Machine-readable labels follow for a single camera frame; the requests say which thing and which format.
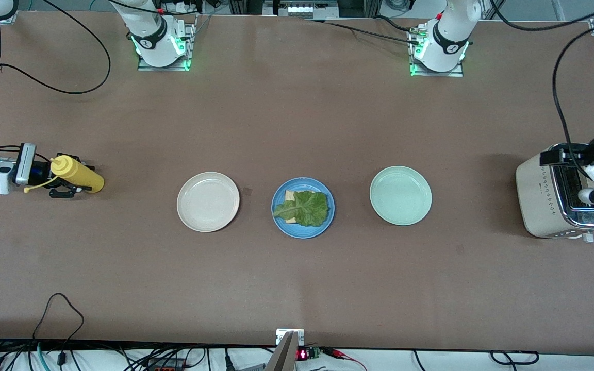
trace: bread slice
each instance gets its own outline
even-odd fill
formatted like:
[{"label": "bread slice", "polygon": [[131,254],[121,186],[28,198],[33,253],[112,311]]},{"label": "bread slice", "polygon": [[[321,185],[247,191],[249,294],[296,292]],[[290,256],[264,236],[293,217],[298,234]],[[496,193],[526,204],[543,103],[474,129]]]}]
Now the bread slice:
[{"label": "bread slice", "polygon": [[[295,200],[295,191],[289,191],[289,190],[286,191],[285,200]],[[294,225],[295,223],[297,223],[297,221],[295,221],[295,218],[288,219],[286,221],[287,225]]]}]

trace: yellow wire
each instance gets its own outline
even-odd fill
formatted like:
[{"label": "yellow wire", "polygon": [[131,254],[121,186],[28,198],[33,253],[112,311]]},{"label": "yellow wire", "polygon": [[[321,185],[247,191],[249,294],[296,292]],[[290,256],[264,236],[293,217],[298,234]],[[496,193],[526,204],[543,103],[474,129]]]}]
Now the yellow wire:
[{"label": "yellow wire", "polygon": [[59,178],[59,176],[55,176],[54,178],[46,181],[45,183],[34,185],[33,187],[24,187],[24,193],[29,193],[30,190],[35,190],[36,188],[40,188],[40,187],[46,186],[47,184],[52,183],[52,181],[55,181],[58,178]]}]

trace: yellow squeeze bottle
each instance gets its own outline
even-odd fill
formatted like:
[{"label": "yellow squeeze bottle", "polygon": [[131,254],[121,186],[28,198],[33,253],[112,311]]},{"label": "yellow squeeze bottle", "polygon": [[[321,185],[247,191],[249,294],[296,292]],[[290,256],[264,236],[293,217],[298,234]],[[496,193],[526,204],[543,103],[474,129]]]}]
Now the yellow squeeze bottle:
[{"label": "yellow squeeze bottle", "polygon": [[99,192],[104,187],[104,178],[81,164],[75,158],[61,155],[52,160],[50,166],[54,175],[65,179],[76,186],[91,187],[89,193]]}]

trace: brown table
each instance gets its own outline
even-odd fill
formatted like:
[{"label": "brown table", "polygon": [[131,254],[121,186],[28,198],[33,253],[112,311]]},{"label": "brown table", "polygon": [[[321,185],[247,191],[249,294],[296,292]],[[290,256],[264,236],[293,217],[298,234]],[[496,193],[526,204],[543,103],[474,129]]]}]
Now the brown table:
[{"label": "brown table", "polygon": [[[299,19],[213,17],[188,73],[139,73],[117,14],[74,13],[111,52],[96,92],[0,73],[0,145],[80,155],[97,195],[0,196],[0,336],[28,338],[51,293],[84,313],[78,338],[271,344],[277,327],[338,347],[594,351],[594,244],[530,237],[516,167],[563,132],[551,73],[585,24],[547,33],[480,23],[464,78],[410,77],[404,45]],[[351,21],[400,36],[380,21]],[[404,21],[403,24],[416,24]],[[3,28],[3,61],[65,89],[103,76],[99,46],[58,12]],[[594,137],[594,37],[570,51],[560,98],[573,139]],[[428,216],[398,227],[368,188],[383,167],[425,176]],[[242,190],[203,234],[177,217],[204,171]],[[331,227],[284,235],[270,216],[296,176],[336,199]],[[78,323],[56,301],[40,336]]]}]

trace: green lettuce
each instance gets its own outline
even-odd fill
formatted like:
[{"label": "green lettuce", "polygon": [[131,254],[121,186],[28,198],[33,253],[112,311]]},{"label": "green lettuce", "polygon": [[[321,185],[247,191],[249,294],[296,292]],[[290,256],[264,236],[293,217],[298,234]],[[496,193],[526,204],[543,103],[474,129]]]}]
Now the green lettuce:
[{"label": "green lettuce", "polygon": [[274,209],[274,217],[294,218],[303,226],[321,226],[327,219],[327,196],[322,192],[295,192],[295,200],[286,200]]}]

